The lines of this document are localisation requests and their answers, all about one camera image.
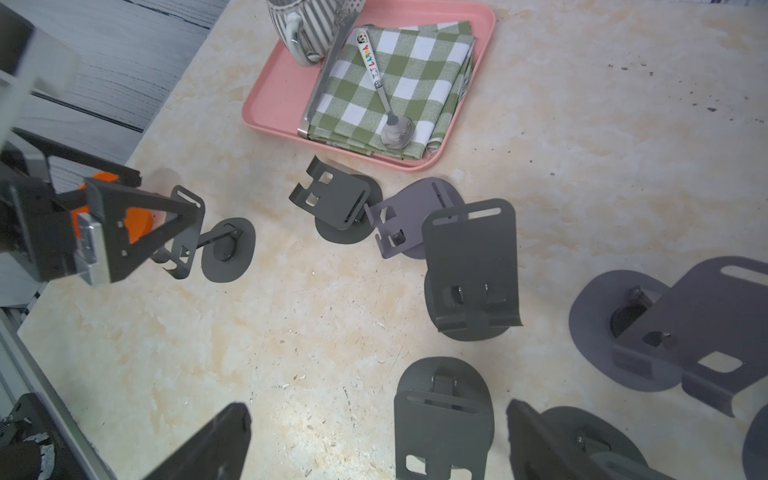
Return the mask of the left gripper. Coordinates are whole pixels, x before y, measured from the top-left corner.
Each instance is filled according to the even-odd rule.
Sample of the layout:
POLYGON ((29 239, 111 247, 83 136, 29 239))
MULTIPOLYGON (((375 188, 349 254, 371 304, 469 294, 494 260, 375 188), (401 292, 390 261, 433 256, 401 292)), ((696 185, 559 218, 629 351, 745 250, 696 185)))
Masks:
POLYGON ((178 188, 166 197, 133 188, 141 183, 135 169, 13 128, 11 167, 1 166, 1 251, 38 281, 122 281, 198 220, 198 205, 178 188), (51 157, 114 174, 116 182, 89 178, 82 190, 59 196, 51 157), (83 206, 77 238, 70 212, 83 206))

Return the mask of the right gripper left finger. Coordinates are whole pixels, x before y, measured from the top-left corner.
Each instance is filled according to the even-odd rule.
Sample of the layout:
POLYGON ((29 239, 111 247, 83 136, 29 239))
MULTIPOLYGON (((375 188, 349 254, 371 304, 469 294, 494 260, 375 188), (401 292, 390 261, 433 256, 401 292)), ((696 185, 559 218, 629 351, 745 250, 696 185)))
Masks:
POLYGON ((251 416, 244 403, 230 403, 145 479, 241 478, 251 440, 251 416))

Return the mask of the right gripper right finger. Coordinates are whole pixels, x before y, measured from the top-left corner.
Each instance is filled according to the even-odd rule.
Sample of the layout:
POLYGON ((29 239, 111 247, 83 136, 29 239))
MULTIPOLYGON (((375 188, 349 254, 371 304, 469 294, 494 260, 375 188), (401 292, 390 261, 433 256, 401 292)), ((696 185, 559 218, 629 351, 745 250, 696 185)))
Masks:
POLYGON ((600 468, 527 402, 513 399, 506 415, 515 479, 600 478, 600 468))

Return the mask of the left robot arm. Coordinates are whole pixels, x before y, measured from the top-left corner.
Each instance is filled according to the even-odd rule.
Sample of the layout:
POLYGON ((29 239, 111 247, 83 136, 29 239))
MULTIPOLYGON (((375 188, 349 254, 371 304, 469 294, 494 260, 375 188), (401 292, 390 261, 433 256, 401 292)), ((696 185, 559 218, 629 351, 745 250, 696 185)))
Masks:
POLYGON ((126 279, 202 218, 199 207, 141 190, 139 171, 15 128, 1 151, 1 250, 35 280, 78 275, 91 285, 126 279), (52 157, 115 175, 59 193, 52 157))

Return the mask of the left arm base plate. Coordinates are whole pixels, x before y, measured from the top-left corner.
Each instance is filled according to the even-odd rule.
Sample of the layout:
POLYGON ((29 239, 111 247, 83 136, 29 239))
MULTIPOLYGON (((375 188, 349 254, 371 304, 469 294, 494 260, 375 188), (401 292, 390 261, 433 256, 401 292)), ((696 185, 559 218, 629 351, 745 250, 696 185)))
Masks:
POLYGON ((1 420, 2 479, 85 479, 39 397, 22 395, 1 420))

